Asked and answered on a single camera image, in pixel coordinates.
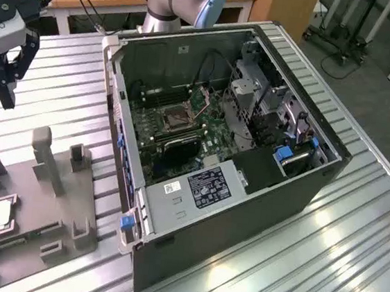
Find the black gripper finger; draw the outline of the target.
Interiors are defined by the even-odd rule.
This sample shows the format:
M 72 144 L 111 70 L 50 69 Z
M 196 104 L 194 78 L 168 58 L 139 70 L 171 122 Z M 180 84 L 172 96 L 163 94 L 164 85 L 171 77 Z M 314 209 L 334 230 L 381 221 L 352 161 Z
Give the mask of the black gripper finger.
M 25 76 L 39 48 L 40 34 L 37 31 L 27 31 L 26 41 L 13 61 L 9 62 L 6 54 L 1 56 L 0 102 L 5 110 L 15 107 L 15 85 Z

